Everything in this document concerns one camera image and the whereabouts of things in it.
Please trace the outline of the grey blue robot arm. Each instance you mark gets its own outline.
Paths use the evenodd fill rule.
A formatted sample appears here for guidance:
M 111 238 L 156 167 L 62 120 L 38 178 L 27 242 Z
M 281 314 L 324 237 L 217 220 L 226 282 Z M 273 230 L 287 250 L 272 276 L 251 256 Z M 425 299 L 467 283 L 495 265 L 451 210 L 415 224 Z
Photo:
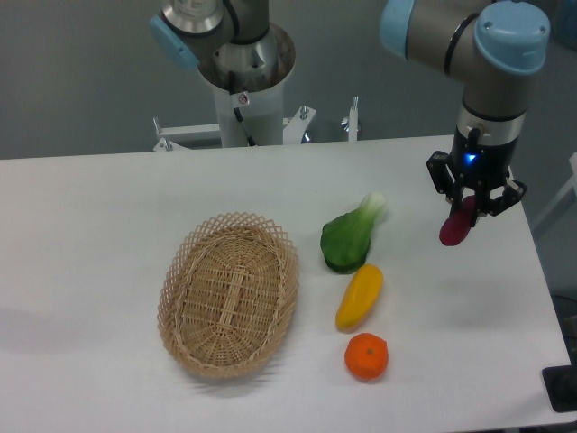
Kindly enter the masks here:
M 295 54 L 267 2 L 165 1 L 150 29 L 175 64 L 215 88 L 223 146 L 282 142 L 281 92 Z M 508 168 L 549 34 L 547 16 L 524 2 L 390 1 L 382 12 L 389 51 L 463 83 L 452 150 L 435 152 L 427 168 L 470 226 L 526 193 Z

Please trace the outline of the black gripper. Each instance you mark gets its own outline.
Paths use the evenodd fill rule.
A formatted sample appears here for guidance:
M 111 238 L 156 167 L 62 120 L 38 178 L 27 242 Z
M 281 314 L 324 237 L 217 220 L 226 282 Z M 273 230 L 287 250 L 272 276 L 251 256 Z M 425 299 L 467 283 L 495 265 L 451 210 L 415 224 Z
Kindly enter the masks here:
M 472 191 L 471 226 L 481 217 L 497 216 L 518 204 L 527 186 L 513 179 L 509 166 L 524 119 L 491 121 L 461 117 L 451 151 L 436 151 L 428 159 L 435 189 L 451 205 L 449 217 L 463 208 L 463 192 Z

